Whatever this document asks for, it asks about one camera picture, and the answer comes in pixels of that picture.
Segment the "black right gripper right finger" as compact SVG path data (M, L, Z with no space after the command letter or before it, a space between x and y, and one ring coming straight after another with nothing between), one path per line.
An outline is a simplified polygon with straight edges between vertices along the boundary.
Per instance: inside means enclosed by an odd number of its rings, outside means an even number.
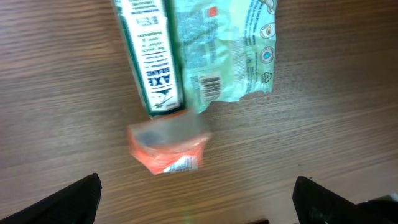
M292 200L300 224L397 224L397 202L354 204L304 176L297 177Z

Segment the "light blue wet wipes pack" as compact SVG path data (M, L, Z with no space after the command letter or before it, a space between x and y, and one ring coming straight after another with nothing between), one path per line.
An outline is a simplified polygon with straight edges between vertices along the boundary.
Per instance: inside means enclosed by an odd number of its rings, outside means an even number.
M272 91L276 9L277 0L171 1L188 107Z

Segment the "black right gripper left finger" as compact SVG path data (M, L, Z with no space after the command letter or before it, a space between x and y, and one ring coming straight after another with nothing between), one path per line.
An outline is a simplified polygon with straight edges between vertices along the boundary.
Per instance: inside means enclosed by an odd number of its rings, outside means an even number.
M1 220L1 224L93 224L101 200L97 173Z

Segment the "green white gum box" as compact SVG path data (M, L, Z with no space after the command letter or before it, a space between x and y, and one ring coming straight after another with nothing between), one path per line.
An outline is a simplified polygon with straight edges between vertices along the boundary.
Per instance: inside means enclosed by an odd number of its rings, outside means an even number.
M113 0L142 104L150 117L185 109L181 74L162 0Z

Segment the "orange red small box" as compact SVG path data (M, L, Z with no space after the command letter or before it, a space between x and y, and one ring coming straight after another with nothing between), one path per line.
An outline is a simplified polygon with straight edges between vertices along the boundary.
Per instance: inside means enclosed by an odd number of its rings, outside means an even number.
M130 154L152 174L197 170L211 138L206 119L183 110L127 127Z

